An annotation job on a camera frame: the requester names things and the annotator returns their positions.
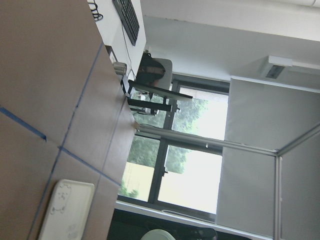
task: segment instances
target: white desk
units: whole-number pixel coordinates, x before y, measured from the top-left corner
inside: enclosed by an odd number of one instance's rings
[[[122,30],[122,23],[112,0],[95,0],[95,2],[98,5],[99,13],[103,15],[103,19],[96,21],[95,23],[101,34],[104,45],[112,46],[117,60],[127,64],[127,74],[129,74],[130,69],[132,69],[134,74],[137,75],[141,57],[147,42],[140,0],[131,0],[140,25],[135,46],[131,44],[126,30]],[[134,79],[132,72],[129,74],[128,78],[131,80]]]

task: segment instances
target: round white stool seat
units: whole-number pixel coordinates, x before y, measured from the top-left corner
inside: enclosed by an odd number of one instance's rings
[[[143,235],[141,240],[175,240],[175,238],[165,230],[154,229]]]

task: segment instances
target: keyboard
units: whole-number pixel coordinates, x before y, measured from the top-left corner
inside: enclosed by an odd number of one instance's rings
[[[140,26],[131,0],[112,0],[112,2],[130,42],[135,46]]]

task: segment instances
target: metal pole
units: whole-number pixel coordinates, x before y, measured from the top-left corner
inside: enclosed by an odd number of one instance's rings
[[[182,132],[157,128],[157,127],[153,127],[153,126],[140,125],[137,128],[137,130],[144,132],[144,133],[148,133],[148,134],[158,135],[158,136],[170,139],[170,140],[182,139],[182,140],[186,140],[186,141],[197,142],[197,143],[204,144],[204,145],[212,144],[212,145],[216,145],[216,146],[244,150],[247,152],[257,153],[257,154],[262,154],[262,155],[267,155],[267,156],[273,156],[273,157],[277,156],[276,150],[270,150],[270,149],[250,146],[250,145],[246,145],[246,144],[238,143],[238,142],[218,140],[218,139],[213,139],[213,138],[206,138],[206,137],[196,136],[196,135],[192,135],[192,134],[188,134],[188,133],[182,133]]]
[[[295,140],[289,142],[283,148],[278,150],[277,155],[278,156],[283,156],[284,154],[289,152],[291,149],[293,149],[296,146],[302,144],[304,141],[308,140],[309,138],[312,138],[314,135],[318,134],[319,132],[320,132],[320,122],[318,122],[313,128],[308,130],[306,133],[300,135]]]
[[[274,158],[274,221],[273,239],[281,240],[281,203],[282,203],[282,157]]]

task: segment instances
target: window frame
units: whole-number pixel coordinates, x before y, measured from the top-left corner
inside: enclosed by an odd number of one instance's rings
[[[218,80],[209,80],[209,79],[203,79],[198,77],[174,74],[172,76],[172,91],[179,92],[181,87],[197,89],[200,91],[212,92],[212,93],[217,93],[222,95],[229,95],[230,83],[218,81]],[[172,105],[172,112],[166,113],[163,129],[172,130],[175,112],[177,111],[178,106],[177,106],[177,101],[172,99],[169,100],[168,104]],[[156,162],[154,166],[151,187],[149,191],[149,198],[148,198],[148,201],[146,202],[143,200],[138,200],[138,199],[118,195],[118,200],[135,204],[135,205],[140,205],[140,206],[151,208],[151,209],[155,209],[155,210],[160,210],[160,211],[164,209],[169,211],[174,211],[174,212],[181,213],[183,215],[190,215],[192,217],[204,219],[210,222],[215,222],[216,215],[213,213],[204,212],[204,211],[200,211],[200,210],[196,210],[196,209],[192,209],[192,208],[188,208],[180,205],[175,205],[168,202],[159,201],[158,197],[160,192],[162,176],[166,172],[165,163],[166,163],[169,146],[202,151],[202,152],[207,152],[207,153],[220,155],[220,156],[222,156],[223,148],[221,146],[216,146],[216,145],[211,145],[209,147],[206,147],[206,146],[197,144],[195,142],[186,142],[181,139],[167,139],[164,137],[151,135],[141,131],[138,131],[135,135],[160,141]]]

